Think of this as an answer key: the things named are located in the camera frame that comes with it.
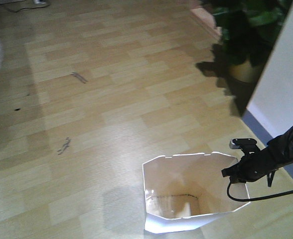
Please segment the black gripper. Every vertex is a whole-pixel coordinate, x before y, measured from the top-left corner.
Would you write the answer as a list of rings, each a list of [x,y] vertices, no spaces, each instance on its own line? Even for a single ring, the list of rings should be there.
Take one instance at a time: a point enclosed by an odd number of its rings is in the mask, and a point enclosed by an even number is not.
[[[223,177],[230,177],[231,183],[255,182],[276,171],[276,161],[268,149],[244,155],[231,167],[221,170]]]

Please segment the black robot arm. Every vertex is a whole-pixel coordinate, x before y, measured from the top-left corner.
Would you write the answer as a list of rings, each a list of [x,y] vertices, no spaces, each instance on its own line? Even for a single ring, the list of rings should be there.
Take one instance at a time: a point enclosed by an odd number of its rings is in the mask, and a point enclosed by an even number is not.
[[[255,182],[266,176],[268,187],[271,187],[275,172],[293,163],[293,126],[268,141],[264,149],[259,149],[257,141],[252,138],[232,139],[229,146],[240,149],[244,156],[235,165],[222,169],[223,177],[229,177],[235,184]]]

